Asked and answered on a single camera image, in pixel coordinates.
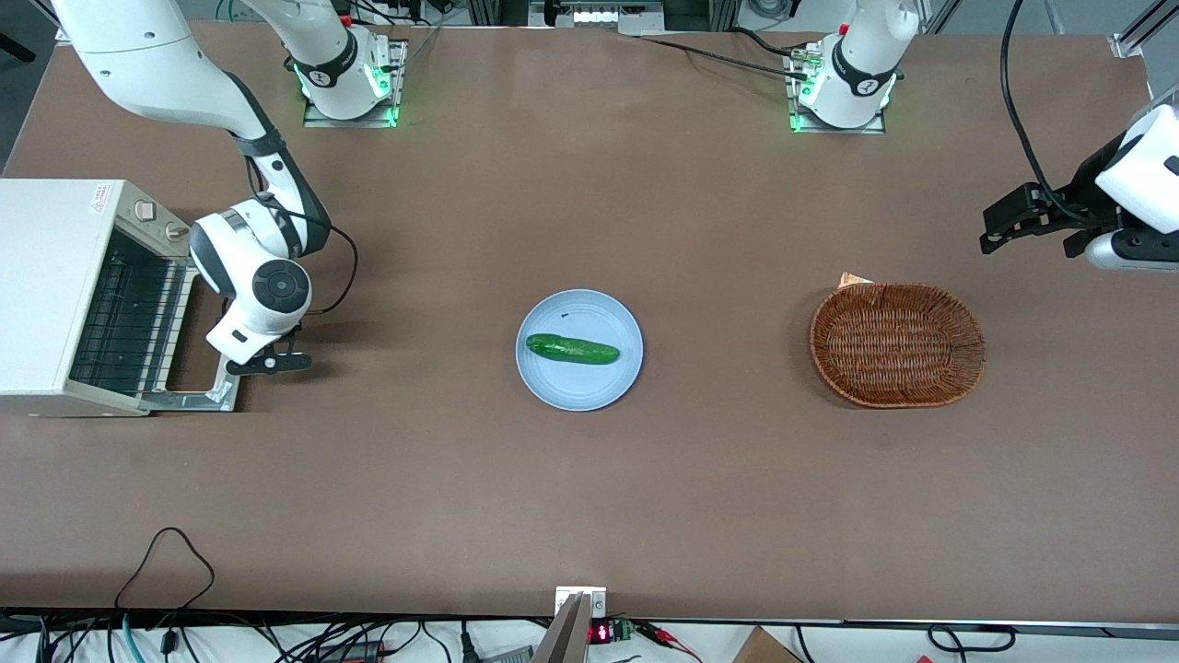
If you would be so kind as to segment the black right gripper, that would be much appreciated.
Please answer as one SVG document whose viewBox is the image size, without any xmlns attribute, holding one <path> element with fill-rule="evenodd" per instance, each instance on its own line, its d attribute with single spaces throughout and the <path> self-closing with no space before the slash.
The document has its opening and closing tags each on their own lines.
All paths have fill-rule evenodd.
<svg viewBox="0 0 1179 663">
<path fill-rule="evenodd" d="M 302 328 L 294 327 L 286 335 L 281 336 L 274 343 L 266 344 L 261 352 L 249 357 L 244 365 L 235 362 L 232 357 L 225 361 L 225 372 L 229 375 L 276 375 L 286 372 L 303 372 L 311 369 L 312 357 L 307 353 L 296 352 L 295 344 Z"/>
</svg>

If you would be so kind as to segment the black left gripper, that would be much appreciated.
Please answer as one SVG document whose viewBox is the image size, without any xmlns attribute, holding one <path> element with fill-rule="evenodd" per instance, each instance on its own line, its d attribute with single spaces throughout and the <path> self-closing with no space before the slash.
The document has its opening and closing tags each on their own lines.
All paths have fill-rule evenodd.
<svg viewBox="0 0 1179 663">
<path fill-rule="evenodd" d="M 1124 138 L 1117 137 L 1099 147 L 1076 168 L 1069 184 L 1054 193 L 1050 219 L 1058 221 L 1074 234 L 1063 239 L 1063 251 L 1069 260 L 1087 255 L 1088 260 L 1124 260 L 1125 241 L 1117 237 L 1124 229 L 1126 214 L 1124 205 L 1096 184 L 1104 168 L 1115 159 Z M 1047 203 L 1043 188 L 1038 183 L 1025 183 L 1001 201 L 984 210 L 984 235 L 979 238 L 984 255 L 997 251 L 1017 238 L 1040 238 L 1058 232 L 1058 227 L 1043 227 Z"/>
</svg>

